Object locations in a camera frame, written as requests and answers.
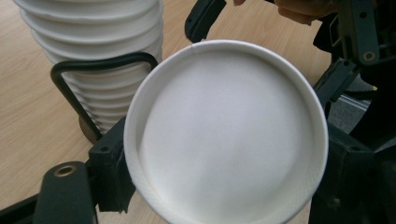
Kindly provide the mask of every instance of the screw hole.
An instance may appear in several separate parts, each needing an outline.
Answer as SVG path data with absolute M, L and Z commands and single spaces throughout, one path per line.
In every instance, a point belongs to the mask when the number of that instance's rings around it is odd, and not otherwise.
M 367 13 L 366 12 L 361 12 L 361 14 L 359 14 L 359 16 L 364 19 L 367 17 Z
M 73 174 L 77 170 L 74 165 L 66 165 L 55 171 L 55 176 L 64 177 Z
M 375 58 L 375 54 L 372 51 L 367 51 L 363 54 L 363 59 L 365 61 L 371 61 Z
M 110 148 L 108 148 L 108 147 L 101 147 L 100 148 L 100 151 L 101 152 L 107 152 L 107 151 L 109 151 L 110 150 Z

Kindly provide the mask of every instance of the stack of paper cups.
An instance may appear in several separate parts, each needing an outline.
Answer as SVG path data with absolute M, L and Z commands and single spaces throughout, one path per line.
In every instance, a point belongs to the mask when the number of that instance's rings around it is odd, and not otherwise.
M 146 52 L 162 61 L 162 0 L 14 0 L 53 63 L 103 60 Z M 147 63 L 101 72 L 63 73 L 102 133 L 127 113 L 150 72 Z

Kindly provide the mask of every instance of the wooden table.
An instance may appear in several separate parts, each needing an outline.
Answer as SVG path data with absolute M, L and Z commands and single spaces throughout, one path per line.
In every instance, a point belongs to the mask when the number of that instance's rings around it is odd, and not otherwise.
M 163 58 L 191 44 L 184 21 L 195 0 L 163 0 Z M 92 144 L 78 116 L 50 80 L 51 63 L 12 1 L 0 2 L 0 210 L 37 194 L 44 173 L 65 161 L 85 161 Z M 231 0 L 208 39 L 238 39 L 264 46 L 293 63 L 314 84 L 330 62 L 313 39 L 320 26 L 277 15 L 276 7 Z M 290 223 L 306 223 L 307 206 Z M 100 223 L 164 223 L 136 193 L 128 214 L 100 213 Z

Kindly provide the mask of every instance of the table surface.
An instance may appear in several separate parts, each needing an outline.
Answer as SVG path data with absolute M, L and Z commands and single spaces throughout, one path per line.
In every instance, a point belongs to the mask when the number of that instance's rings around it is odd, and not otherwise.
M 163 0 L 163 58 L 190 45 L 184 21 L 195 0 Z M 37 194 L 51 167 L 86 161 L 92 144 L 78 115 L 50 80 L 52 64 L 12 1 L 0 2 L 0 210 Z M 320 26 L 282 18 L 262 0 L 234 7 L 231 0 L 207 39 L 237 39 L 268 48 L 294 64 L 314 84 L 330 55 L 312 45 Z M 309 204 L 290 223 L 307 223 Z M 127 214 L 99 213 L 100 223 L 165 223 L 136 193 Z

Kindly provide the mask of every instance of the black wire holder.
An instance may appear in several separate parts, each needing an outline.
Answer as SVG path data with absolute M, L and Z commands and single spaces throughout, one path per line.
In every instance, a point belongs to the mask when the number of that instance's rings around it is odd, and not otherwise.
M 84 109 L 76 95 L 64 81 L 62 73 L 102 71 L 122 67 L 131 63 L 149 63 L 151 70 L 158 65 L 157 60 L 151 54 L 146 52 L 134 52 L 103 60 L 60 62 L 53 65 L 50 71 L 50 76 L 53 83 L 62 93 L 68 103 L 73 106 L 79 117 L 86 123 L 90 131 L 94 134 L 96 141 L 99 140 L 103 135 L 91 117 L 88 115 L 87 111 Z

